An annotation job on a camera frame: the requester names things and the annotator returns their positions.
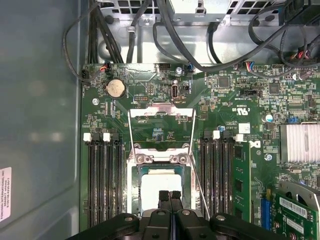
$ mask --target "silver heatsink fins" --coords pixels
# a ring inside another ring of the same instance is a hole
[[[281,125],[281,161],[320,163],[320,125]]]

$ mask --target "screw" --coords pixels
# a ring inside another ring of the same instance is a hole
[[[191,212],[188,211],[188,210],[183,210],[183,211],[182,211],[182,214],[183,214],[183,215],[190,215],[190,213],[191,213]]]
[[[215,217],[216,219],[218,219],[219,221],[224,221],[226,220],[226,218],[224,216],[218,215]]]
[[[92,99],[92,104],[97,106],[99,104],[99,99],[98,98]]]
[[[179,66],[178,66],[178,67],[175,69],[175,73],[176,73],[176,74],[179,74],[179,75],[182,74],[182,67],[179,67]]]
[[[147,26],[150,25],[150,19],[149,18],[146,18],[143,22]]]
[[[185,163],[187,161],[187,159],[184,157],[184,156],[182,156],[181,158],[180,158],[180,162],[181,163]]]
[[[272,155],[271,155],[271,154],[266,154],[266,155],[264,156],[264,160],[266,160],[266,161],[271,161],[271,160],[272,160]]]
[[[136,159],[136,162],[138,164],[142,164],[144,162],[144,158],[142,156],[139,156],[137,159]]]

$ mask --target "metal bracket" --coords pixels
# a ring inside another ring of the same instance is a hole
[[[291,192],[293,200],[297,202],[300,196],[309,208],[320,212],[320,191],[290,181],[279,181],[278,191],[282,194]]]
[[[129,33],[134,33],[134,37],[136,37],[136,27],[135,26],[128,26],[126,28],[126,30],[129,32]]]
[[[134,142],[131,118],[140,116],[156,116],[157,114],[167,116],[187,116],[192,117],[192,129],[190,142],[186,142],[181,148],[168,148],[166,151],[157,151],[155,148],[141,148]],[[192,151],[193,138],[196,122],[196,110],[193,108],[177,108],[172,103],[153,103],[144,109],[130,109],[128,111],[128,124],[131,141],[131,150],[127,159],[127,211],[132,210],[132,167],[142,164],[152,164],[167,162],[168,164],[182,164],[188,167],[195,162],[195,156]],[[196,176],[195,171],[191,171],[191,208],[196,208]]]
[[[133,154],[133,158],[136,158],[136,149],[133,133],[132,133],[132,126],[131,126],[131,118],[141,117],[141,116],[156,116],[157,114],[162,113],[163,115],[168,116],[187,116],[192,117],[192,130],[191,130],[191,137],[190,143],[188,146],[187,153],[189,155],[192,154],[192,144],[194,138],[194,130],[195,130],[195,122],[196,122],[196,110],[193,108],[177,108],[172,103],[153,103],[147,108],[144,109],[130,109],[128,111],[128,124],[129,124],[129,131],[130,131],[130,140],[131,140],[131,151]]]

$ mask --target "green circuit board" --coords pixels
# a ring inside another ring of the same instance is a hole
[[[100,64],[85,65],[83,72],[92,74],[100,67]],[[182,73],[177,74],[176,68],[182,68]],[[254,69],[274,75],[283,72],[285,67],[257,65]],[[119,99],[106,92],[106,85],[113,79],[119,79],[125,85],[125,93]],[[129,110],[146,109],[156,103],[195,110],[192,152],[210,212],[214,213],[217,205],[210,199],[216,156],[221,161],[228,161],[219,166],[229,171],[229,180],[221,176],[217,180],[223,185],[223,191],[230,194],[230,203],[224,203],[228,205],[224,206],[228,209],[226,212],[262,226],[265,210],[261,209],[261,200],[271,198],[279,180],[303,182],[320,189],[319,165],[283,163],[280,149],[280,125],[319,120],[319,80],[320,71],[316,68],[296,69],[286,77],[267,79],[253,76],[243,67],[205,73],[181,64],[112,64],[107,72],[82,87],[81,136],[91,133],[93,138],[101,138],[103,133],[110,133],[115,144],[101,149],[93,144],[88,148],[88,143],[82,141],[80,229],[85,230],[120,212],[128,212],[126,165],[132,148],[130,124],[133,142],[142,148],[163,151],[181,148],[182,144],[191,141],[192,117],[159,113],[132,117],[129,123]],[[174,97],[173,85],[177,86]],[[267,121],[267,115],[272,115],[273,120]],[[221,138],[228,141],[207,141],[216,130],[220,130]],[[240,143],[235,141],[238,137],[243,137]],[[228,156],[221,156],[224,147]],[[104,159],[102,162],[97,161],[98,155]],[[183,171],[189,173],[192,169],[186,166]],[[138,178],[137,174],[138,170],[132,169],[132,177]],[[102,182],[90,180],[92,178],[102,179]],[[135,214],[140,210],[139,184],[139,179],[132,182],[130,211]],[[205,214],[199,188],[196,189],[195,207]],[[184,199],[192,207],[189,197],[184,196]]]

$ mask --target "ram slot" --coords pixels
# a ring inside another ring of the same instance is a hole
[[[221,189],[221,176],[223,176],[224,173],[221,173],[221,163],[219,161],[220,159],[220,141],[219,140],[213,140],[212,143],[212,173],[213,176],[213,205],[214,205],[214,212],[212,214],[221,213],[221,202],[220,202],[220,189]]]
[[[98,202],[98,223],[105,221],[105,144],[102,142],[99,146],[99,158],[97,161],[97,202]]]
[[[122,212],[122,144],[121,141],[114,141],[114,163],[115,163],[115,215]]]
[[[106,219],[111,219],[113,217],[113,154],[114,147],[113,144],[107,144],[106,148]]]
[[[99,144],[92,142],[88,145],[88,227],[98,223],[97,216],[97,161],[99,158]]]
[[[212,138],[202,138],[200,140],[200,182],[203,189],[203,193],[206,197],[206,203],[208,206],[209,214],[213,215],[218,213],[219,204],[217,204],[217,142]],[[201,200],[201,210],[205,214],[205,207],[203,200]]]
[[[200,140],[200,184],[203,190],[203,194],[206,196],[206,199],[208,199],[208,188],[207,188],[207,166],[209,166],[209,161],[210,161],[210,143],[208,138],[201,138]],[[201,212],[203,216],[205,216],[206,211],[205,211],[205,205],[204,205],[204,200],[201,199],[200,202],[201,206]]]
[[[231,140],[223,139],[220,144],[220,203],[221,212],[232,213],[232,159],[234,157],[234,143]]]

